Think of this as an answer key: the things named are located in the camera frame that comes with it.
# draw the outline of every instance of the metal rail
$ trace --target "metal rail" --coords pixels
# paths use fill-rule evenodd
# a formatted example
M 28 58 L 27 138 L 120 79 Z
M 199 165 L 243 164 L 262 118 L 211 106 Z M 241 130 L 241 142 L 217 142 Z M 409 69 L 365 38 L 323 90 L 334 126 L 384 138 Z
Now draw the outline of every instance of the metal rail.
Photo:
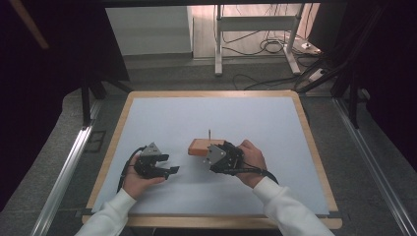
M 55 185 L 53 186 L 48 199 L 46 200 L 45 205 L 43 206 L 42 211 L 36 221 L 36 224 L 33 227 L 30 235 L 46 235 L 49 230 L 49 227 L 52 223 L 53 218 L 55 217 L 56 211 L 61 204 L 62 199 L 64 198 L 65 192 L 67 191 L 68 185 L 70 184 L 71 178 L 73 177 L 74 171 L 77 167 L 77 163 L 80 159 L 80 156 L 83 153 L 83 149 L 89 139 L 89 134 L 91 133 L 92 127 L 95 123 L 95 118 L 97 117 L 98 111 L 100 110 L 102 102 L 97 100 L 91 108 L 91 122 L 89 126 L 85 129 L 82 129 L 75 142 L 71 148 L 70 153 L 68 154 L 67 160 L 64 163 L 64 166 L 61 169 Z
M 333 101 L 403 235 L 416 236 L 416 228 L 413 225 L 407 210 L 389 183 L 384 171 L 378 164 L 372 151 L 369 149 L 365 139 L 362 137 L 361 131 L 355 129 L 354 125 L 350 122 L 347 115 L 348 111 L 343 100 L 341 98 L 335 98 Z

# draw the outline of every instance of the black curtain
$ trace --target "black curtain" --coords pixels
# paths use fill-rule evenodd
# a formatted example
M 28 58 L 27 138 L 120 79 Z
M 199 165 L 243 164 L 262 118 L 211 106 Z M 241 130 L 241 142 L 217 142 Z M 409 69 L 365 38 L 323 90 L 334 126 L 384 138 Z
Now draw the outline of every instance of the black curtain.
M 1 210 L 55 127 L 65 95 L 82 79 L 101 80 L 100 73 L 129 80 L 97 2 L 23 2 L 49 48 L 40 48 L 8 1 L 0 2 Z
M 371 98 L 367 108 L 374 120 L 417 169 L 417 3 L 411 0 L 380 1 L 387 7 L 360 52 L 355 70 L 360 88 Z M 372 11 L 373 1 L 352 1 L 346 8 L 339 43 L 345 43 L 356 26 Z M 356 37 L 345 43 L 348 53 Z

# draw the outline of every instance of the hand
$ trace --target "hand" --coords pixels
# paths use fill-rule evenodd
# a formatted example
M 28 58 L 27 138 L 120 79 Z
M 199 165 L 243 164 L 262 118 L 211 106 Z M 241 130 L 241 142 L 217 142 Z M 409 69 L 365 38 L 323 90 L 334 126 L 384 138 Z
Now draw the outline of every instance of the hand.
M 262 152 L 257 149 L 250 141 L 245 140 L 243 143 L 238 146 L 238 148 L 243 150 L 244 161 L 250 165 L 259 167 L 261 169 L 267 170 L 267 165 L 265 164 L 264 156 Z M 247 164 L 243 165 L 244 168 L 251 168 Z M 252 189 L 257 186 L 257 184 L 265 177 L 258 173 L 239 173 L 236 176 L 247 186 Z
M 134 168 L 138 158 L 138 155 L 135 155 L 132 158 L 126 171 L 126 177 L 123 183 L 123 189 L 135 200 L 137 200 L 148 187 L 165 181 L 165 178 L 163 177 L 144 179 L 144 177 L 140 176 Z

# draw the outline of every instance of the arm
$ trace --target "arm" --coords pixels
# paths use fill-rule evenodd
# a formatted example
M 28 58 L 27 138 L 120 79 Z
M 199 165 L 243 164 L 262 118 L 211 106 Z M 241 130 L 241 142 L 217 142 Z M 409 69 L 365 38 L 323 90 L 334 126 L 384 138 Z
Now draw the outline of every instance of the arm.
M 245 162 L 267 169 L 262 152 L 251 142 L 244 141 L 240 149 Z M 264 213 L 275 221 L 282 235 L 333 235 L 303 204 L 295 200 L 288 187 L 280 187 L 268 177 L 256 173 L 241 173 L 237 177 L 264 203 Z
M 150 186 L 163 182 L 164 178 L 143 179 L 133 168 L 138 156 L 132 158 L 123 188 L 103 208 L 95 213 L 76 234 L 81 235 L 119 235 L 128 221 L 129 209 L 139 196 Z

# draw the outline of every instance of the white sleeve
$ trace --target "white sleeve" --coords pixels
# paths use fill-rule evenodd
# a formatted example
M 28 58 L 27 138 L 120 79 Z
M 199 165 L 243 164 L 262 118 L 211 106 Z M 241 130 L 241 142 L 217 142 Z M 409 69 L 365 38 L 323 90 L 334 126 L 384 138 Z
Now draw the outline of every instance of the white sleeve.
M 264 203 L 264 214 L 276 222 L 282 235 L 333 235 L 312 211 L 294 199 L 288 187 L 280 187 L 265 177 L 253 192 Z
M 104 203 L 103 208 L 95 213 L 76 234 L 81 235 L 119 235 L 128 221 L 129 209 L 135 204 L 125 190 L 119 193 L 109 202 Z

